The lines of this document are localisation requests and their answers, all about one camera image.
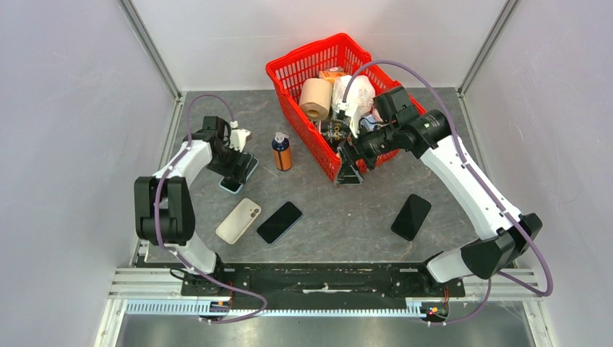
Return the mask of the blue phone with black screen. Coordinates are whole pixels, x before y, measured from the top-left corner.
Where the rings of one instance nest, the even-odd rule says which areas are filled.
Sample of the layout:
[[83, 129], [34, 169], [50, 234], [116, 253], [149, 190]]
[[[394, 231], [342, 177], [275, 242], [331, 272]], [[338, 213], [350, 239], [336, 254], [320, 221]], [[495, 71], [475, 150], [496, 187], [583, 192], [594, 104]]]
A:
[[302, 211], [295, 204], [286, 202], [257, 228], [257, 234], [267, 244], [273, 244], [302, 216]]

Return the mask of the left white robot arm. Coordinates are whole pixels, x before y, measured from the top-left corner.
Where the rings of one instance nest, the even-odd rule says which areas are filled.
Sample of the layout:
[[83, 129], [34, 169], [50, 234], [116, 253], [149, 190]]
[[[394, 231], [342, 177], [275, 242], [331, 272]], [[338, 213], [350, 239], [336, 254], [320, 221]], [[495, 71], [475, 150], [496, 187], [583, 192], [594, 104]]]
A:
[[251, 137], [237, 121], [206, 116], [201, 129], [183, 139], [177, 154], [162, 169], [134, 183], [137, 236], [172, 253], [191, 272], [202, 272], [199, 285], [210, 295], [225, 290], [227, 277], [218, 270], [218, 255], [195, 232], [189, 187], [207, 169], [221, 177], [222, 189], [238, 193], [258, 164], [245, 150]]

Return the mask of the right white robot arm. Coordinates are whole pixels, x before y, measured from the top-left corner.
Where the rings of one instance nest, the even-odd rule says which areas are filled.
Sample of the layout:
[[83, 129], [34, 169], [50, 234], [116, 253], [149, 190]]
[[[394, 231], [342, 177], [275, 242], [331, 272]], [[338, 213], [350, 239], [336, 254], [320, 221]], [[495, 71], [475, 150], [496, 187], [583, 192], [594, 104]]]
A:
[[338, 146], [341, 167], [336, 181], [359, 184], [362, 160], [374, 169], [379, 156], [405, 150], [422, 161], [445, 184], [475, 228], [477, 240], [424, 261], [417, 276], [419, 290], [434, 296], [454, 278], [475, 275], [489, 279], [523, 255], [543, 224], [535, 213], [522, 213], [482, 176], [453, 126], [439, 110], [420, 114], [403, 87], [375, 97], [383, 123], [377, 129], [349, 135]]

